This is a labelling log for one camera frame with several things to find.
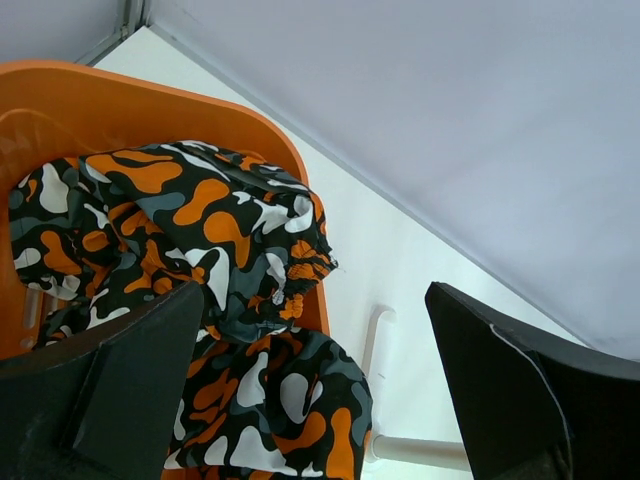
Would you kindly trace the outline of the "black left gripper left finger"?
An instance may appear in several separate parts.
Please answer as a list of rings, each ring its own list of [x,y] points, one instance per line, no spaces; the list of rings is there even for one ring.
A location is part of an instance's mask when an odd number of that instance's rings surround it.
[[[202,309],[189,282],[2,361],[2,478],[160,478]]]

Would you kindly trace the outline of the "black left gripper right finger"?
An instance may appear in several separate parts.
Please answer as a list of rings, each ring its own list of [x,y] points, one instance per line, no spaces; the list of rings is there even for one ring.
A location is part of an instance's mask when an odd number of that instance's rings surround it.
[[[639,364],[432,283],[425,296],[476,479],[636,479]]]

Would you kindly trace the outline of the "camouflage patterned shorts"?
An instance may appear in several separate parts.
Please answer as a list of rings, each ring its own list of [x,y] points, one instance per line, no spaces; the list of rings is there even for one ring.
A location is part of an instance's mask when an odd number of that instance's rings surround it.
[[[201,322],[164,467],[185,479],[357,479],[365,375],[298,325],[336,266],[319,197],[282,168],[200,141],[58,158],[9,194],[13,264],[60,299],[56,345],[193,281]]]

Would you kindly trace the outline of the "white and silver clothes rack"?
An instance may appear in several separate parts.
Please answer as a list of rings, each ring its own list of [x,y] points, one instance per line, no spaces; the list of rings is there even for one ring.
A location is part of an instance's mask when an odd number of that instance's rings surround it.
[[[462,443],[410,439],[381,433],[384,395],[392,387],[391,355],[397,344],[397,324],[397,313],[393,309],[378,307],[370,319],[367,331],[362,369],[373,397],[373,428],[365,461],[374,464],[388,460],[471,472]]]

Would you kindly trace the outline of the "orange plastic basket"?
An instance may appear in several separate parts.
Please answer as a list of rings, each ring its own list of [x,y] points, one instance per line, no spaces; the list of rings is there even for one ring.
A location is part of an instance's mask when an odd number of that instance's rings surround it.
[[[51,63],[1,70],[1,363],[36,342],[60,299],[27,288],[13,264],[9,194],[45,163],[150,144],[200,141],[278,166],[307,186],[291,144],[266,120],[225,102]]]

